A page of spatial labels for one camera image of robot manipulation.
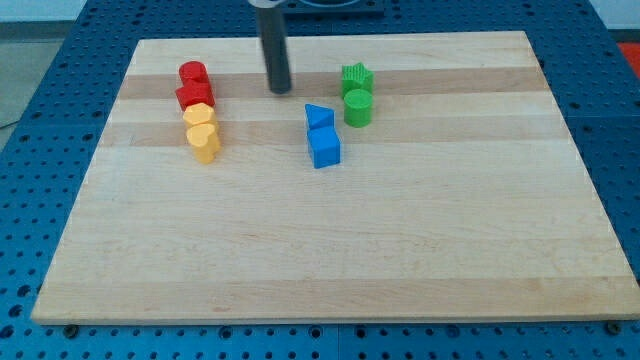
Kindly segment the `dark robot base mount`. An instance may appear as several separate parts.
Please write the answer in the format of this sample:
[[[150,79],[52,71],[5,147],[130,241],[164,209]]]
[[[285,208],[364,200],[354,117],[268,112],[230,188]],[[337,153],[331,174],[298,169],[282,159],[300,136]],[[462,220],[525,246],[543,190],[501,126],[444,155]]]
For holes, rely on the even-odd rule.
[[[285,0],[285,15],[380,15],[385,0]]]

